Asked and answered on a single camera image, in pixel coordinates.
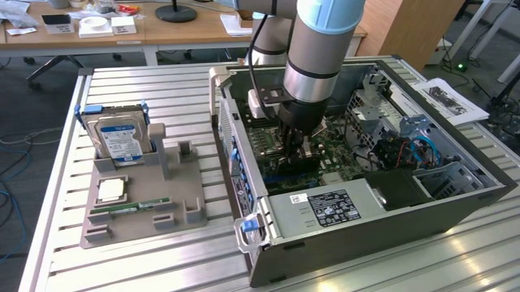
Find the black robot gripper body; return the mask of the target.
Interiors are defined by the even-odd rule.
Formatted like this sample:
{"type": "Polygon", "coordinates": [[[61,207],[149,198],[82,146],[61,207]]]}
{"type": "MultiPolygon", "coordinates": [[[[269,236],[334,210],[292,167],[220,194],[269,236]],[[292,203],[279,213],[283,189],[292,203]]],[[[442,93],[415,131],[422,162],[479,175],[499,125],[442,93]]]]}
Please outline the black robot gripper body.
{"type": "Polygon", "coordinates": [[[312,134],[323,121],[327,106],[325,100],[316,103],[291,100],[281,104],[279,117],[291,129],[312,134]]]}

